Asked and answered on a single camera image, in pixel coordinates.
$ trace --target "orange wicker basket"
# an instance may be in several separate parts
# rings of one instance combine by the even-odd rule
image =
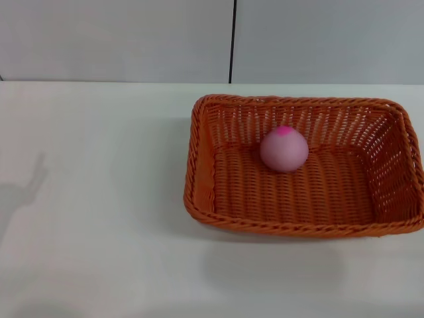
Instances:
[[[308,141],[294,173],[258,156],[279,125]],[[423,182],[417,137],[393,101],[208,95],[193,109],[184,204],[202,223],[301,237],[408,233],[424,226]]]

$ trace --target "basket rim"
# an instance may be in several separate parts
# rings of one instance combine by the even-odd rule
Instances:
[[[401,118],[401,132],[405,151],[408,153],[409,167],[414,180],[413,185],[419,196],[419,214],[403,221],[391,223],[368,223],[365,225],[352,224],[307,224],[307,223],[275,223],[267,221],[253,221],[250,219],[234,218],[220,215],[215,212],[204,212],[195,206],[192,198],[194,189],[194,175],[196,171],[197,152],[194,149],[199,144],[200,118],[204,115],[206,108],[211,103],[219,101],[225,105],[240,105],[246,103],[329,103],[341,104],[345,107],[346,103],[354,103],[355,107],[363,107],[361,103],[367,104],[367,107],[373,109],[383,109],[389,111]],[[369,102],[375,102],[373,106],[369,106]],[[421,164],[421,156],[418,148],[418,140],[413,130],[409,115],[406,110],[398,103],[389,99],[370,98],[370,97],[278,97],[278,96],[239,96],[213,94],[206,95],[197,100],[191,116],[191,129],[189,141],[189,155],[187,159],[187,173],[185,175],[184,187],[184,205],[189,214],[202,223],[221,227],[222,229],[230,229],[236,231],[246,231],[251,227],[255,227],[255,233],[275,234],[275,235],[291,235],[291,236],[311,236],[311,237],[361,237],[361,236],[382,236],[388,234],[410,233],[424,227],[424,173]]]

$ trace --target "white wall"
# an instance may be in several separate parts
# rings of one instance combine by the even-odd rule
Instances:
[[[0,0],[4,80],[228,81],[233,0]]]
[[[424,84],[424,1],[238,0],[233,83]]]

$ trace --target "pink stress ball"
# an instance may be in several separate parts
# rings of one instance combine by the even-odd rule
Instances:
[[[288,126],[280,126],[267,134],[260,143],[260,157],[269,168],[279,172],[291,172],[303,165],[309,148],[299,132]]]

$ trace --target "basket bottom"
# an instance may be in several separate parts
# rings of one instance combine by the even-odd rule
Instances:
[[[222,148],[214,157],[216,214],[314,225],[365,225],[376,219],[366,160],[355,148],[312,148],[307,162],[290,174],[265,167],[257,148]]]

